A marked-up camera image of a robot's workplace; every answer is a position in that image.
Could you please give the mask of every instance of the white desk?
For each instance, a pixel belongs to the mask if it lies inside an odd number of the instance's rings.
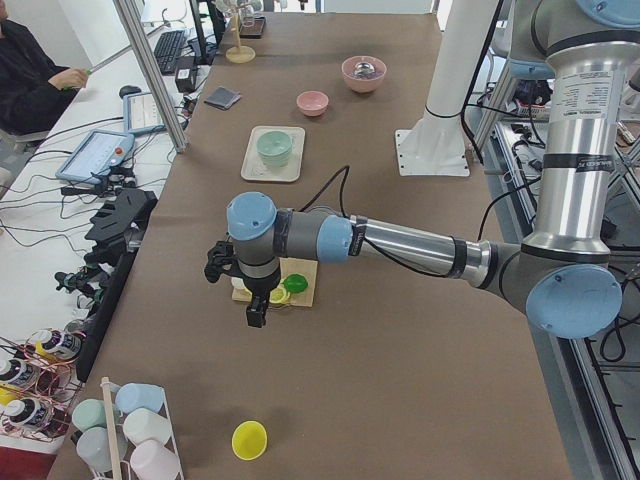
[[[158,37],[159,33],[152,36],[152,45]],[[208,72],[209,67],[200,67],[198,82],[201,82]],[[164,78],[169,92],[175,94],[177,99],[181,99],[182,95],[177,93],[173,76]],[[122,100],[118,92],[123,85],[137,85],[146,91],[146,82],[132,51],[116,58],[90,77],[87,88],[78,93],[52,133],[103,118],[122,116]],[[122,131],[123,123],[122,120],[105,122],[62,134],[45,142],[39,151],[73,151],[87,132],[95,128]],[[136,146],[142,145],[149,138],[149,136],[138,137]],[[152,190],[157,197],[160,197],[164,179],[169,174],[174,156],[169,136],[164,132],[155,134],[153,141],[136,155],[135,174],[138,186],[144,190]],[[7,192],[0,202],[0,219],[4,224],[12,227],[37,230],[65,230],[79,226],[67,232],[66,235],[74,248],[90,251],[93,242],[85,240],[84,235],[91,228],[89,219],[105,199],[87,196],[85,201],[93,200],[93,203],[85,205],[78,201],[77,197],[68,197],[65,200],[64,216],[73,215],[73,217],[62,219],[60,210],[63,197],[60,194],[60,187],[68,183],[34,177],[43,175],[54,178],[56,170],[66,157],[67,155],[54,153],[34,157],[11,187],[12,191]],[[26,198],[45,190],[48,192]],[[48,203],[29,205],[33,202]],[[55,290],[57,282],[54,274],[57,271],[75,272],[84,265],[82,257],[85,252],[74,252],[64,238],[46,240],[31,248],[25,248],[18,245],[8,232],[3,229],[0,229],[0,232],[2,263],[0,335],[19,341],[28,338],[40,328],[62,328],[74,318],[84,318],[84,311],[74,316],[76,293],[68,295]],[[12,233],[18,240],[27,244],[56,234],[15,230],[12,230]],[[33,441],[16,442],[14,439],[3,436],[0,436],[0,446],[45,452],[57,448],[57,445],[53,444],[40,444]]]

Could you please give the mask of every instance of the brown tabletop surface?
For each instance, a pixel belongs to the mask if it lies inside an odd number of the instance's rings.
[[[395,160],[394,131],[422,115],[440,38],[431,15],[272,14],[262,39],[245,40],[253,62],[216,59],[201,98],[220,85],[243,98],[196,109],[85,393],[99,397],[104,375],[163,385],[188,479],[571,478],[526,319],[502,300],[356,258],[319,266],[313,308],[271,311],[254,329],[229,281],[202,272],[236,194],[300,208],[344,164],[348,212],[474,239],[490,199],[482,169],[403,178]],[[342,81],[357,54],[387,64],[372,94]],[[304,90],[329,95],[322,117],[297,111]],[[241,179],[256,125],[306,130],[297,182]],[[319,203],[337,207],[337,195]],[[486,232],[500,238],[493,219]],[[247,419],[269,435],[253,462],[230,447]],[[50,478],[89,478],[68,440]]]

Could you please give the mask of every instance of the small pink bowl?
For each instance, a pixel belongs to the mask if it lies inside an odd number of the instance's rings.
[[[372,64],[376,73],[373,78],[358,78],[355,76],[354,71],[356,65],[360,62],[367,62]],[[385,75],[387,74],[387,66],[382,60],[375,57],[369,57],[367,55],[357,55],[355,57],[347,58],[342,62],[342,79],[354,92],[368,93],[373,92],[376,88],[382,85]]]
[[[327,111],[329,97],[322,92],[302,92],[296,98],[296,104],[307,117],[317,117]]]

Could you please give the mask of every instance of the mouse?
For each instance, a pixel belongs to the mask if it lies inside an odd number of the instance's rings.
[[[134,93],[140,93],[141,91],[140,87],[136,87],[135,85],[125,85],[120,89],[118,95],[120,95],[120,98],[124,98],[125,95],[133,95]]]

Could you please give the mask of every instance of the black jacket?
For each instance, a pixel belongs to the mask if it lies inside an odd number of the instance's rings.
[[[47,57],[26,27],[1,24],[0,128],[14,134],[50,130],[76,95],[60,91],[48,80],[66,70]]]

